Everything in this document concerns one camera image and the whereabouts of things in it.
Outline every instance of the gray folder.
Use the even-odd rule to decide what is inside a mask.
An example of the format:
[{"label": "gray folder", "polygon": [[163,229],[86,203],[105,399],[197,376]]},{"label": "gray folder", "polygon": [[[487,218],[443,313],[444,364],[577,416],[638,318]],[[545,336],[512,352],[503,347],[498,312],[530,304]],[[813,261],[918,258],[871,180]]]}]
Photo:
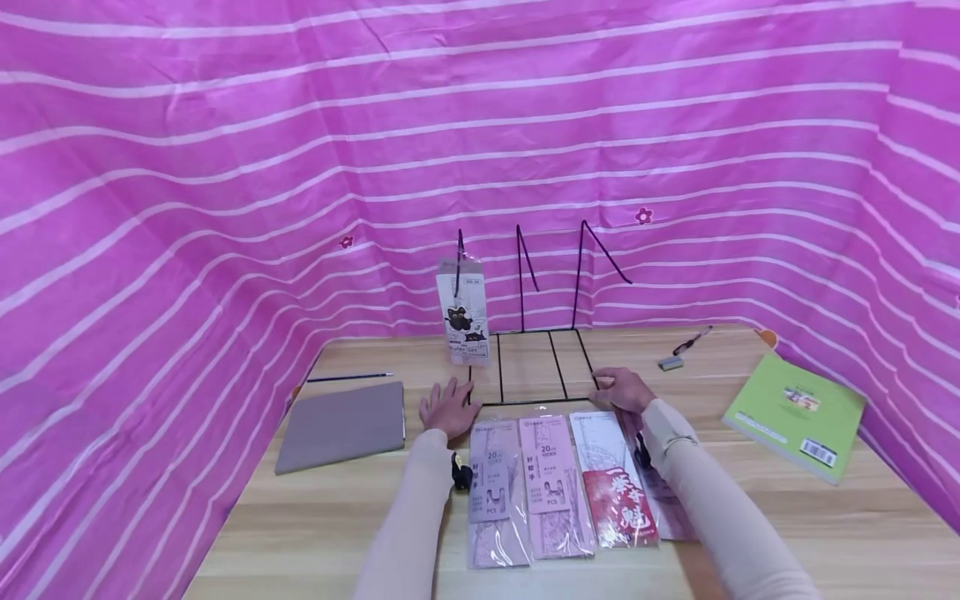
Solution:
[{"label": "gray folder", "polygon": [[402,382],[307,398],[290,411],[274,472],[399,450],[403,437]]}]

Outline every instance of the plastic packaging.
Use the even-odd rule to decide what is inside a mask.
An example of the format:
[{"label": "plastic packaging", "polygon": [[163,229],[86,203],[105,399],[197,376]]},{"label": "plastic packaging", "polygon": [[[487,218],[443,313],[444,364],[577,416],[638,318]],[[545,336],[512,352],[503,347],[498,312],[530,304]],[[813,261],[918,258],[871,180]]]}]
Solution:
[{"label": "plastic packaging", "polygon": [[521,419],[520,447],[534,558],[593,556],[597,540],[566,418]]},{"label": "plastic packaging", "polygon": [[600,546],[656,545],[657,526],[616,414],[570,415],[584,487]]},{"label": "plastic packaging", "polygon": [[460,260],[444,259],[437,271],[446,344],[454,365],[489,367],[490,324],[483,264],[463,252]]},{"label": "plastic packaging", "polygon": [[663,481],[656,469],[643,465],[640,461],[639,441],[640,432],[643,429],[642,418],[633,413],[623,413],[622,418],[624,430],[627,432],[627,446],[639,468],[640,484],[647,492],[650,512],[657,525],[657,531],[660,532],[660,538],[673,541],[696,541],[697,534],[680,499]]},{"label": "plastic packaging", "polygon": [[470,568],[530,564],[530,531],[517,430],[515,420],[488,420],[475,423],[470,432]]}]

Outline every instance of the metal wire frame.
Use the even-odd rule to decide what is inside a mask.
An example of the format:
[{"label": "metal wire frame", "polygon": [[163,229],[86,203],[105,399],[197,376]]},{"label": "metal wire frame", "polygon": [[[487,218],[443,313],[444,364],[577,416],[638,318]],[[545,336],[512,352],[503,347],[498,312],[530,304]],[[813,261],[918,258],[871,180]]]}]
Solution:
[{"label": "metal wire frame", "polygon": [[[590,225],[586,220],[580,222],[580,248],[577,251],[577,281],[574,286],[573,293],[573,318],[570,320],[570,327],[561,327],[556,329],[539,329],[536,331],[527,331],[526,329],[526,320],[524,315],[524,304],[523,304],[523,260],[520,255],[521,250],[527,258],[527,268],[530,271],[530,278],[534,282],[534,288],[539,291],[540,287],[537,284],[537,275],[534,272],[533,261],[530,260],[530,253],[527,251],[526,241],[523,239],[523,233],[520,230],[520,225],[516,226],[516,270],[518,283],[520,288],[520,331],[511,331],[508,333],[496,333],[496,366],[497,374],[499,379],[500,386],[500,401],[499,402],[489,402],[484,404],[484,406],[521,406],[524,404],[555,404],[558,402],[575,402],[578,400],[589,400],[585,396],[576,396],[570,397],[570,394],[566,390],[566,382],[564,381],[564,370],[560,366],[560,358],[557,356],[557,347],[553,343],[553,334],[559,331],[573,331],[577,334],[577,341],[580,343],[580,350],[584,354],[584,360],[587,362],[587,368],[590,372],[590,378],[593,380],[593,386],[597,390],[600,389],[599,384],[597,383],[596,377],[593,376],[593,364],[590,362],[589,353],[587,352],[587,347],[584,345],[584,338],[580,334],[580,330],[577,329],[577,300],[580,298],[580,275],[582,272],[583,266],[583,257],[584,257],[584,232],[589,231],[590,235],[593,237],[593,240],[600,247],[600,250],[603,251],[603,254],[610,260],[613,267],[616,269],[616,272],[620,277],[627,283],[633,285],[633,282],[630,281],[627,276],[623,274],[623,271],[620,270],[620,267],[616,264],[616,261],[613,260],[610,252],[607,251],[607,248],[603,245],[603,242],[600,241],[600,238],[597,237],[597,234],[593,232],[593,229],[590,228]],[[459,236],[459,247],[458,247],[458,273],[457,273],[457,284],[459,287],[460,283],[460,274],[459,274],[459,256],[463,254],[463,234],[458,231]],[[557,375],[560,377],[560,385],[564,390],[564,397],[562,398],[548,398],[541,400],[515,400],[507,401],[504,392],[503,392],[503,358],[502,351],[500,350],[502,346],[500,345],[501,336],[510,336],[510,335],[525,335],[529,333],[546,333],[547,339],[550,341],[550,349],[553,352],[554,364],[557,365]],[[468,370],[468,378],[470,381],[473,380],[473,367],[470,367]],[[470,403],[470,396],[467,396],[467,403]]]}]

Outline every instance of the pen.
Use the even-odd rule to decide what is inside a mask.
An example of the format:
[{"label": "pen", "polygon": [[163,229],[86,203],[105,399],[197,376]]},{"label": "pen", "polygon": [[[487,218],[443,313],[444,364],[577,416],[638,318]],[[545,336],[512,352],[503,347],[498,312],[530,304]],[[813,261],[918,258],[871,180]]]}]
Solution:
[{"label": "pen", "polygon": [[337,377],[314,377],[313,379],[307,379],[307,383],[318,383],[321,381],[346,381],[347,379],[367,379],[369,377],[393,377],[394,373],[392,371],[387,372],[368,372],[362,375],[340,375]]},{"label": "pen", "polygon": [[674,349],[673,349],[673,355],[674,355],[674,356],[680,356],[681,354],[683,354],[684,352],[686,352],[687,350],[689,350],[690,347],[693,346],[693,345],[697,342],[697,340],[699,340],[700,338],[702,338],[702,337],[704,337],[705,335],[707,335],[708,333],[710,333],[710,330],[711,330],[711,329],[713,329],[713,325],[707,325],[707,326],[703,329],[703,331],[701,331],[700,333],[697,334],[697,336],[696,336],[695,338],[693,338],[692,340],[687,340],[686,342],[683,342],[682,344],[680,344],[679,346],[677,346],[676,348],[674,348]]}]

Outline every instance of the wooden desk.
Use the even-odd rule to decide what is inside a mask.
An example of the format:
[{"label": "wooden desk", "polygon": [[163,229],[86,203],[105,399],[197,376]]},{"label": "wooden desk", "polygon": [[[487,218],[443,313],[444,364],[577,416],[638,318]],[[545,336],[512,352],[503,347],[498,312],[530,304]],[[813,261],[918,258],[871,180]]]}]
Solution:
[{"label": "wooden desk", "polygon": [[[857,441],[839,488],[820,481],[731,431],[720,422],[760,357],[770,351],[756,334],[717,327],[684,357],[686,365],[663,373],[656,361],[695,328],[583,332],[594,367],[639,372],[696,427],[706,448],[770,518],[826,598],[948,598],[960,588],[960,541],[864,443]],[[552,353],[521,345],[504,363],[507,397],[554,396]],[[555,333],[572,396],[592,385],[572,333]],[[407,446],[421,432],[420,397],[435,381],[467,378],[448,364],[439,338],[360,340],[329,346],[311,376],[390,370],[403,381]],[[496,356],[489,371],[473,370],[474,398],[499,401]],[[522,376],[524,380],[511,380]],[[369,379],[308,384],[300,397],[383,383]],[[571,412],[587,403],[551,405]],[[521,416],[532,407],[487,408]],[[250,483],[206,556],[189,598],[349,598],[367,548],[394,499],[406,451],[340,465],[274,476],[281,425]],[[460,442],[464,447],[466,440]],[[601,549],[591,561],[540,561],[531,568],[467,569],[467,499],[447,505],[435,597],[504,598],[722,598],[707,554],[699,544],[662,542],[658,548]]]}]

